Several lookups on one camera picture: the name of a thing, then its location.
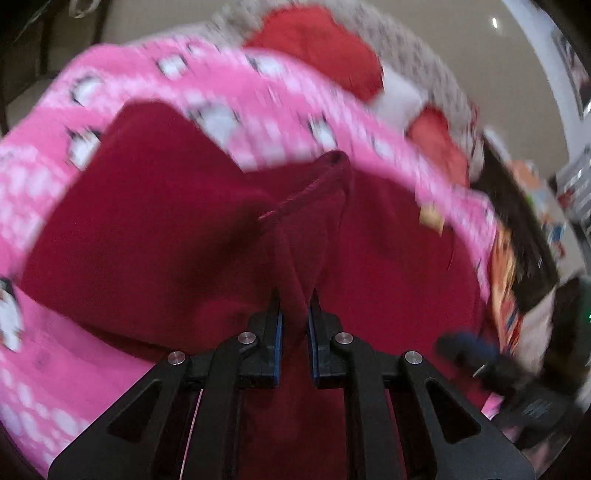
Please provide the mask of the red heart cushion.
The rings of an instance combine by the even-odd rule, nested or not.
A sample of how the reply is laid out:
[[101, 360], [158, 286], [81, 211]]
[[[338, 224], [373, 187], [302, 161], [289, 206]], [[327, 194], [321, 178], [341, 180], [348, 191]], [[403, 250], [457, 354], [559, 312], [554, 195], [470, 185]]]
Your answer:
[[426, 106], [406, 131], [407, 138], [455, 185], [469, 187], [469, 163], [437, 108]]
[[274, 9], [245, 41], [249, 48], [273, 50], [307, 64], [363, 102], [384, 90], [377, 53], [358, 35], [335, 22], [325, 7]]

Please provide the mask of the dark wooden side table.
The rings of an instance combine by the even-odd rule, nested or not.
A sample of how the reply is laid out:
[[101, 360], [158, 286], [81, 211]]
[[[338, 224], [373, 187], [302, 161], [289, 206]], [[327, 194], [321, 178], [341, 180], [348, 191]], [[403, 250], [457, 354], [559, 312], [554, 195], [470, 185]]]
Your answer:
[[56, 18], [94, 18], [90, 43], [102, 41], [111, 2], [3, 1], [1, 3], [1, 133], [9, 129], [8, 106], [38, 81], [52, 79], [49, 54]]

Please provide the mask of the dark red sweater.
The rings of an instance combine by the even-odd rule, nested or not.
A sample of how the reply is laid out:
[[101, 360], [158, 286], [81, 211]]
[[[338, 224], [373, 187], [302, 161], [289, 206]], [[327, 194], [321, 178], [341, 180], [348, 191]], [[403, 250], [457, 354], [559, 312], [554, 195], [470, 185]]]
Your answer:
[[238, 477], [342, 479], [344, 400], [308, 367], [308, 302], [375, 349], [430, 355], [477, 331], [464, 242], [420, 222], [412, 192], [345, 153], [243, 172], [163, 103], [126, 106], [38, 237], [21, 289], [107, 337], [190, 354], [283, 309], [280, 386], [245, 396]]

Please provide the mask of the dark wooden headboard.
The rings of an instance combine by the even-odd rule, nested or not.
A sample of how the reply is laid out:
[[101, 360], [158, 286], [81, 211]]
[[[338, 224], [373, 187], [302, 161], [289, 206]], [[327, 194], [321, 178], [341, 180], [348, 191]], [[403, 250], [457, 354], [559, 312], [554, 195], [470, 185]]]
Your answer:
[[481, 174], [471, 186], [489, 197], [497, 216], [511, 232], [517, 263], [512, 291], [520, 312], [526, 314], [558, 285], [558, 270], [522, 189], [487, 141], [483, 152]]

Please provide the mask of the pink penguin blanket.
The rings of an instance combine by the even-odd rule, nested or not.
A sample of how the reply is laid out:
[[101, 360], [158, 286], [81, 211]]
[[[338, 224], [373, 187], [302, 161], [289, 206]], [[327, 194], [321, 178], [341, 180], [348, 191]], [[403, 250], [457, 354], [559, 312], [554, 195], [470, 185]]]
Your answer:
[[29, 297], [25, 263], [121, 111], [163, 103], [243, 172], [339, 151], [412, 192], [420, 222], [464, 242], [489, 300], [489, 200], [448, 178], [402, 132], [283, 54], [193, 38], [104, 45], [77, 57], [1, 143], [1, 422], [40, 472], [166, 351], [116, 340]]

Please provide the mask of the left red heart cushion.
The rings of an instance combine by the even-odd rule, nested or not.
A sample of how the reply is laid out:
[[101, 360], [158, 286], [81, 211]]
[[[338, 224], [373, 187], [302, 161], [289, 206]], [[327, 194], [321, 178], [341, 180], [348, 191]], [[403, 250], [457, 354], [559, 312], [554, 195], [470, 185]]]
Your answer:
[[335, 22], [325, 7], [274, 9], [245, 41], [249, 48], [273, 50], [307, 64], [363, 102], [384, 90], [377, 53], [358, 35]]

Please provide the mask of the right red heart cushion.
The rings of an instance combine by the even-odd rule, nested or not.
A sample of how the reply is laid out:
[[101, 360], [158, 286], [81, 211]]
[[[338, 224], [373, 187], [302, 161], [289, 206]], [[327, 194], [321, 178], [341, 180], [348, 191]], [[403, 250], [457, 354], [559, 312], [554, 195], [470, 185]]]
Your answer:
[[437, 108], [426, 106], [406, 131], [407, 138], [455, 185], [469, 187], [469, 163]]

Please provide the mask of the white pillow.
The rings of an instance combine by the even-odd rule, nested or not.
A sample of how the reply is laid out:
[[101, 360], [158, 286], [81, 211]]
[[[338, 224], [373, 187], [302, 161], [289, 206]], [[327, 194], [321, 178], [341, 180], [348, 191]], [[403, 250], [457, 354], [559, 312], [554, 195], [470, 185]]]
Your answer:
[[429, 102], [429, 93], [394, 69], [382, 64], [383, 90], [370, 103], [372, 110], [388, 125], [406, 132]]

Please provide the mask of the orange cartoon blanket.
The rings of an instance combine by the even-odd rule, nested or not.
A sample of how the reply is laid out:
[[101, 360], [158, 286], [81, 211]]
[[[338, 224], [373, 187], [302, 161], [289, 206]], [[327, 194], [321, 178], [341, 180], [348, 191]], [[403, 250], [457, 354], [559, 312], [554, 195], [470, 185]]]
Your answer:
[[517, 349], [523, 324], [523, 315], [513, 292], [517, 259], [511, 240], [511, 231], [498, 221], [489, 261], [489, 310], [500, 350], [509, 354]]

